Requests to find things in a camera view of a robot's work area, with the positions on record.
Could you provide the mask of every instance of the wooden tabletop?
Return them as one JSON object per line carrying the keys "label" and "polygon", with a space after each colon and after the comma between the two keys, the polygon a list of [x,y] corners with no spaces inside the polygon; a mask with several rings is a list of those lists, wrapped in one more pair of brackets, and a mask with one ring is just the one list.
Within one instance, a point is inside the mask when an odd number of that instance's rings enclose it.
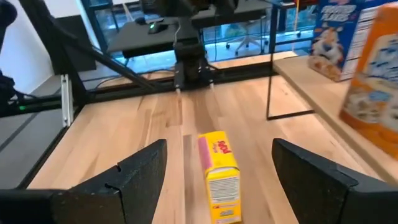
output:
{"label": "wooden tabletop", "polygon": [[[275,58],[293,56],[292,52]],[[217,63],[233,67],[269,55]],[[241,171],[246,224],[298,224],[275,172],[274,138],[283,138],[344,166],[377,177],[318,115],[266,120],[268,78],[176,93],[87,105],[33,180],[30,189],[69,189],[144,146],[167,140],[167,168],[153,223],[209,224],[197,136],[226,131]],[[308,108],[282,77],[275,77],[271,114]]]}
{"label": "wooden tabletop", "polygon": [[398,184],[398,161],[339,119],[349,80],[333,82],[308,68],[307,56],[275,62],[275,70],[387,182]]}

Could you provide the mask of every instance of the blue cereal box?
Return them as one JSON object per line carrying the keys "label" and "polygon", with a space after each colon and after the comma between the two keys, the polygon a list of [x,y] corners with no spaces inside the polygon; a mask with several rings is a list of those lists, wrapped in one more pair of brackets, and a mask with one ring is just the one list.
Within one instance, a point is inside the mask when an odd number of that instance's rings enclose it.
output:
{"label": "blue cereal box", "polygon": [[377,7],[386,0],[320,0],[308,66],[333,81],[352,78]]}

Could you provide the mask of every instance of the cereal box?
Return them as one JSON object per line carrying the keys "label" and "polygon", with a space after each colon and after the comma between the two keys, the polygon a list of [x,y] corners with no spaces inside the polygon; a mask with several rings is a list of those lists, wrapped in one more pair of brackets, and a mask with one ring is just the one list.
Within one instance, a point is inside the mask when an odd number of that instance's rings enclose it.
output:
{"label": "cereal box", "polygon": [[308,66],[333,81],[353,77],[377,7],[388,0],[320,0]]}
{"label": "cereal box", "polygon": [[240,171],[224,131],[198,137],[211,222],[235,223],[241,218]]}
{"label": "cereal box", "polygon": [[398,159],[398,3],[378,9],[340,118]]}

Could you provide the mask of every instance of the yellow box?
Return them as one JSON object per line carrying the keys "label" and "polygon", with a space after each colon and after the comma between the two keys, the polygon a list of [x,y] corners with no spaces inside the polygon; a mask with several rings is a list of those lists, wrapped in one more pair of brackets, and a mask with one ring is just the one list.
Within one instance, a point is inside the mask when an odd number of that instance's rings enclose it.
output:
{"label": "yellow box", "polygon": [[198,146],[212,224],[240,222],[240,171],[225,132],[200,135]]}
{"label": "yellow box", "polygon": [[340,118],[398,159],[398,3],[378,9]]}

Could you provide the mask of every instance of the orange cereal box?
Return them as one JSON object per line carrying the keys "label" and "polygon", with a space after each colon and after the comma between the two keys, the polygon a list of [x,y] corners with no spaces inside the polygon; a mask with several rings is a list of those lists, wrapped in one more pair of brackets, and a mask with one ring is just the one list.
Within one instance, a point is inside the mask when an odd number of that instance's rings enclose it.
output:
{"label": "orange cereal box", "polygon": [[340,118],[398,159],[398,3],[378,9]]}
{"label": "orange cereal box", "polygon": [[225,132],[200,135],[198,146],[205,173],[211,223],[240,222],[240,171]]}

